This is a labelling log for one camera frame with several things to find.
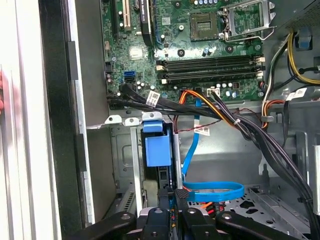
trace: screw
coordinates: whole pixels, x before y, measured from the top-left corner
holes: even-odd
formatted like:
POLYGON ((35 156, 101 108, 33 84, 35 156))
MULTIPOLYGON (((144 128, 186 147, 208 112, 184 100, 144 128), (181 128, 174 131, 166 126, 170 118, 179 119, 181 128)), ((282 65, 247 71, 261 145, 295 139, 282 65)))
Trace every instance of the screw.
POLYGON ((227 213, 222 214, 222 217, 227 220, 231 219, 231 215, 227 213))
POLYGON ((125 214, 122 215, 121 219, 122 220, 128 220, 128 219, 130 219, 130 216, 125 213, 125 214))
POLYGON ((196 210, 194 208, 189 208, 188 209, 188 213, 190 214, 195 214, 196 213, 196 210))

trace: green circuit board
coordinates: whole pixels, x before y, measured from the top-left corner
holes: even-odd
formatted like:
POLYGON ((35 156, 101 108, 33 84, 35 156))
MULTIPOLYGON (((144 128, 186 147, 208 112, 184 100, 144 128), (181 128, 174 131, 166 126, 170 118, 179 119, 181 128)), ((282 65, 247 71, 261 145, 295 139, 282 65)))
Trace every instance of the green circuit board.
MULTIPOLYGON (((146 46, 141 35, 138 0, 128 0, 130 29, 119 27, 118 38, 114 37, 113 18, 117 18, 118 24, 123 22, 118 12, 124 11, 124 0, 114 0, 116 12, 113 11, 114 8, 112 9, 110 1, 112 0, 102 3, 104 57, 112 67, 112 73, 107 76, 111 79, 107 82, 109 94, 116 95, 119 92, 119 86, 124 83, 125 71, 135 71, 136 90, 144 97, 148 96, 150 89, 154 89, 161 93, 162 98, 178 101, 183 89, 201 88, 205 93, 207 89, 218 86, 223 101, 262 99, 261 78, 253 77, 231 82, 199 81, 173 86, 162 84, 161 79, 157 77, 157 60, 183 61, 217 57, 261 56, 263 46, 259 39, 226 43, 219 39, 217 31, 201 35, 195 30, 195 28, 211 29, 212 25, 216 25, 216 29, 221 30, 222 24, 219 21, 218 11, 222 6, 237 3, 239 0, 218 0, 217 3, 214 0, 154 0, 153 13, 151 13, 154 15, 154 47, 146 46), (179 56, 181 49, 184 50, 183 57, 179 56), (211 54, 203 56, 204 49, 210 49, 211 54)), ((260 7, 252 5, 236 11, 234 23, 236 30, 241 32, 244 29, 258 27, 260 21, 260 7)))

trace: blue sata port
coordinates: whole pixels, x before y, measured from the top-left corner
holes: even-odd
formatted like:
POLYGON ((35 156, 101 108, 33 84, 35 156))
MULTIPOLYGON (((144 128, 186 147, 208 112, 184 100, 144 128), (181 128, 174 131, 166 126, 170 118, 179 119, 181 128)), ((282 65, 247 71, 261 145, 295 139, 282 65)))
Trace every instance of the blue sata port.
POLYGON ((136 71, 125 71, 123 73, 123 76, 125 78, 135 78, 136 77, 136 71))

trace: motherboard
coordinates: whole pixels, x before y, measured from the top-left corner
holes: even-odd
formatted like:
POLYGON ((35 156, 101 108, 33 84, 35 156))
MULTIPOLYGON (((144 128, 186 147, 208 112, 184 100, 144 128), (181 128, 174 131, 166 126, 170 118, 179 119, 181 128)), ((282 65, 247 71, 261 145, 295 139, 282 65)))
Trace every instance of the motherboard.
MULTIPOLYGON (((254 37, 259 33, 247 34, 247 39, 226 39, 224 11, 241 2, 103 1, 107 93, 120 97, 119 87, 131 83, 144 97, 152 90, 172 101, 178 101, 185 89, 207 96, 214 91, 227 102, 261 100, 263 43, 254 37)), ((234 35, 263 24, 259 3, 234 8, 232 14, 234 35)))

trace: blue plastic latch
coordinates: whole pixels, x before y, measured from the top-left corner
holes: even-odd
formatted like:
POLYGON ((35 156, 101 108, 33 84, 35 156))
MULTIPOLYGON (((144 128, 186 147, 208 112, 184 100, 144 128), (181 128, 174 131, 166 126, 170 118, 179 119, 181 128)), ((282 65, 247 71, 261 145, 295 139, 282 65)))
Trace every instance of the blue plastic latch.
POLYGON ((170 132, 164 136, 145 138, 146 165, 148 167, 171 166, 170 132))
POLYGON ((144 133, 161 133, 163 131, 162 121, 145 121, 143 122, 144 133))

